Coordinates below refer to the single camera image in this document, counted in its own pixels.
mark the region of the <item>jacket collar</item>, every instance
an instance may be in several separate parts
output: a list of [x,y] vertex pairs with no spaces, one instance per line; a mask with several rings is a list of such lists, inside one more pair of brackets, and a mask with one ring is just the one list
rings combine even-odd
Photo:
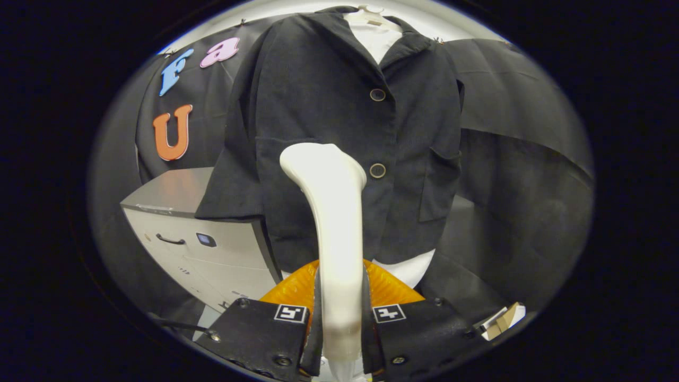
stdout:
[[344,20],[342,14],[358,12],[359,9],[348,5],[327,8],[314,12],[309,15],[309,19],[319,24],[331,34],[339,37],[345,44],[348,44],[355,51],[361,53],[361,56],[368,61],[373,67],[381,69],[387,68],[389,65],[398,60],[413,56],[425,49],[427,49],[432,42],[432,39],[421,35],[410,24],[394,16],[384,16],[385,19],[399,25],[403,30],[403,36],[394,43],[394,45],[387,51],[382,59],[382,62],[376,63],[372,55],[361,44],[349,27],[349,23]]

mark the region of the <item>white filing cabinet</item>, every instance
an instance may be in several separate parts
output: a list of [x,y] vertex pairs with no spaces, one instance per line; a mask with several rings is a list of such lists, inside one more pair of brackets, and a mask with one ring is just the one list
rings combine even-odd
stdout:
[[259,220],[194,217],[212,169],[168,171],[120,205],[149,255],[179,285],[221,313],[237,298],[261,298],[281,275]]

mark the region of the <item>drawer handle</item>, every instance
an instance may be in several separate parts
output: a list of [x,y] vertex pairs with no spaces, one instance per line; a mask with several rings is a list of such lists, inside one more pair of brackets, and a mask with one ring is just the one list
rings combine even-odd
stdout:
[[163,240],[165,243],[178,244],[178,245],[186,244],[186,242],[184,241],[184,239],[179,239],[179,241],[174,241],[174,240],[170,240],[170,239],[165,239],[164,237],[160,236],[160,233],[155,234],[155,237],[159,238],[160,240]]

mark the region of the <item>orange letter u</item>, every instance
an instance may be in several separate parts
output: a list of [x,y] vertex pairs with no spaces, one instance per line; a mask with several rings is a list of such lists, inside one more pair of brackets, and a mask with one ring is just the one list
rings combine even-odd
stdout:
[[189,147],[189,113],[193,110],[192,105],[180,106],[175,110],[177,117],[177,144],[170,146],[168,142],[168,121],[170,114],[161,114],[153,120],[155,129],[155,149],[163,160],[177,160],[186,153]]

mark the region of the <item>jacket pocket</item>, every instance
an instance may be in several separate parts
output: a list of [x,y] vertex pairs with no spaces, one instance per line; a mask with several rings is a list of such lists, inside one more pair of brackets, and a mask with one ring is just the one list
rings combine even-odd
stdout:
[[422,200],[420,222],[446,218],[460,179],[462,153],[444,156],[429,148]]
[[257,174],[263,194],[264,218],[270,235],[309,237],[316,232],[311,207],[299,186],[280,167],[280,153],[296,143],[316,138],[282,140],[257,137]]

